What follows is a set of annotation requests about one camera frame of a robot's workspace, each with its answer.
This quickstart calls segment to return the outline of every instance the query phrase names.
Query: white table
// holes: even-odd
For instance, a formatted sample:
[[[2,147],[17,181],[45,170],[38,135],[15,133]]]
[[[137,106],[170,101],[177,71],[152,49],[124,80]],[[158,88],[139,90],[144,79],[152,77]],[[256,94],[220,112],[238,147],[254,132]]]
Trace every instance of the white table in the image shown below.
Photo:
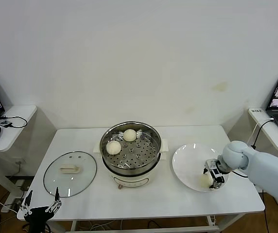
[[[175,232],[207,232],[221,231],[246,213],[264,210],[254,185],[235,174],[230,174],[226,186],[211,193],[194,191],[175,176],[171,159],[180,146],[200,142],[217,151],[223,150],[229,139],[221,126],[156,127],[156,130],[168,140],[167,159],[159,162],[155,179],[146,186],[122,190],[110,178],[101,157],[92,152],[106,129],[58,130],[30,186],[29,190],[33,190],[31,207],[49,205],[53,201],[53,196],[46,192],[43,185],[49,164],[64,153],[80,150],[95,157],[96,177],[80,194],[61,199],[62,206],[53,221],[229,215],[219,226],[210,223],[205,227],[175,229]],[[17,217],[24,219],[21,211]],[[137,230],[166,231],[173,232],[173,229]]]
[[[270,116],[266,113],[265,109],[263,108],[250,108],[248,113],[257,123],[264,123],[265,119],[270,118]],[[262,131],[264,132],[265,136],[270,140],[272,145],[278,150],[278,126],[274,122],[270,122],[265,124],[262,127]]]
[[[5,113],[7,117],[22,117],[29,121],[31,117],[36,112],[35,105],[13,105],[13,106],[5,106]],[[21,126],[25,124],[25,121],[22,119],[9,119],[15,126]],[[24,128],[4,128],[1,127],[0,134],[0,152],[5,152],[13,145],[19,134]],[[10,195],[8,196],[5,204],[11,204],[16,198],[21,198],[23,195],[23,191],[21,191],[17,186],[21,186],[23,184],[23,180],[18,180],[16,184],[13,184],[9,179],[5,177],[3,171],[0,170],[0,185],[6,188]],[[1,212],[8,212],[7,208],[2,208]]]

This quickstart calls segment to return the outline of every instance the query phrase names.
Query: white plate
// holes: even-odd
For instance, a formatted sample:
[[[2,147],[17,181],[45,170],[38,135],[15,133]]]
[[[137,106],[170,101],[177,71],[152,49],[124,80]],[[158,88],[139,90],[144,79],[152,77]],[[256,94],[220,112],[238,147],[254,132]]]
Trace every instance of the white plate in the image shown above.
[[[174,153],[174,172],[179,180],[191,189],[199,192],[219,190],[226,184],[228,175],[224,175],[225,182],[219,189],[203,187],[200,179],[204,171],[205,161],[216,159],[219,154],[216,150],[199,143],[183,145]]]

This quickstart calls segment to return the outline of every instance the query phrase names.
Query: white wall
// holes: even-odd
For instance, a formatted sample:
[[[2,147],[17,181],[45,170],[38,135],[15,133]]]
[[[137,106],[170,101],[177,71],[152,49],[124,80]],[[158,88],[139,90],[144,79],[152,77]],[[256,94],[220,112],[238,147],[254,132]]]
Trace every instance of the white wall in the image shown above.
[[[0,0],[1,95],[57,129],[229,132],[277,79],[278,0]]]

